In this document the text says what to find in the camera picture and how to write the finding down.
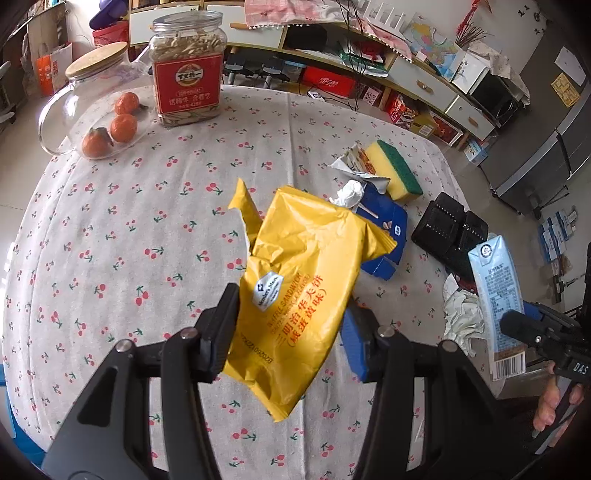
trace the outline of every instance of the cabinet drawer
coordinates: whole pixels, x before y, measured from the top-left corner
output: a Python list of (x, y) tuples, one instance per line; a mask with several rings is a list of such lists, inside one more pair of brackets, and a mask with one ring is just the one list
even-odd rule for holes
[(484, 140), (492, 132), (494, 125), (482, 114), (482, 112), (458, 96), (446, 111), (449, 118), (466, 128), (479, 140)]
[(147, 43), (154, 36), (152, 32), (152, 22), (165, 15), (178, 14), (179, 12), (188, 12), (190, 10), (199, 10), (198, 5), (175, 5), (174, 7), (156, 7), (152, 10), (144, 10), (129, 15), (129, 43), (138, 45)]
[(444, 112), (456, 97), (456, 92), (421, 67), (398, 57), (388, 73), (397, 85)]
[(206, 5), (207, 10), (223, 13), (222, 30), (228, 36), (231, 45), (246, 45), (253, 47), (279, 48), (283, 28), (264, 27), (241, 29), (231, 27), (230, 24), (246, 25), (244, 7), (237, 5)]

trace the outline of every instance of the barcode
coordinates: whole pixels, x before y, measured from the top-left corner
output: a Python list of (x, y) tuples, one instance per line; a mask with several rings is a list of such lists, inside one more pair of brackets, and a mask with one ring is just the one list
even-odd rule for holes
[(510, 378), (525, 372), (525, 352), (494, 362), (492, 379)]

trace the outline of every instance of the cherry print tablecloth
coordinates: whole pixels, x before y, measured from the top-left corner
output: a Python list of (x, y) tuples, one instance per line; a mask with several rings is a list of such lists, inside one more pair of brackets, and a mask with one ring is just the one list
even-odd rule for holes
[[(224, 87), (222, 114), (212, 121), (170, 130), (154, 122), (117, 158), (53, 158), (23, 218), (4, 305), (4, 365), (20, 426), (47, 449), (117, 339), (161, 341), (238, 282), (246, 243), (238, 212), (226, 209), (238, 177), (261, 216), (284, 184), (327, 199), (347, 180), (327, 165), (355, 141), (377, 138), (396, 146), (425, 192), (405, 205), (409, 235), (440, 192), (465, 204), (431, 142), (339, 106), (246, 87)], [(380, 322), (436, 344), (443, 270), (409, 239), (392, 279), (361, 272), (354, 294)], [(475, 364), (488, 372), (483, 347), (477, 351)], [(421, 456), (422, 390), (417, 381), (409, 468)], [(374, 385), (358, 382), (337, 338), (285, 421), (273, 423), (223, 374), (201, 395), (223, 478), (332, 480), (355, 468)], [(152, 456), (165, 468), (156, 380), (150, 409)]]

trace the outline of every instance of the map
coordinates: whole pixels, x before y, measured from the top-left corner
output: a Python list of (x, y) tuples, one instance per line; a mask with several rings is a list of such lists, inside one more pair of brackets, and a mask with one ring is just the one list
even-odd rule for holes
[(465, 55), (460, 47), (448, 37), (439, 34), (434, 26), (418, 14), (415, 14), (404, 31), (404, 37), (414, 54), (422, 51), (437, 67), (441, 76), (452, 81)]

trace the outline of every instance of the wooden lid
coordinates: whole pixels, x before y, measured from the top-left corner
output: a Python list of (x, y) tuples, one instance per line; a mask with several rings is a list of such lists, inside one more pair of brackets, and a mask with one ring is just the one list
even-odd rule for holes
[(66, 69), (66, 77), (79, 77), (108, 65), (127, 49), (127, 42), (118, 41), (96, 48), (86, 55), (82, 55)]

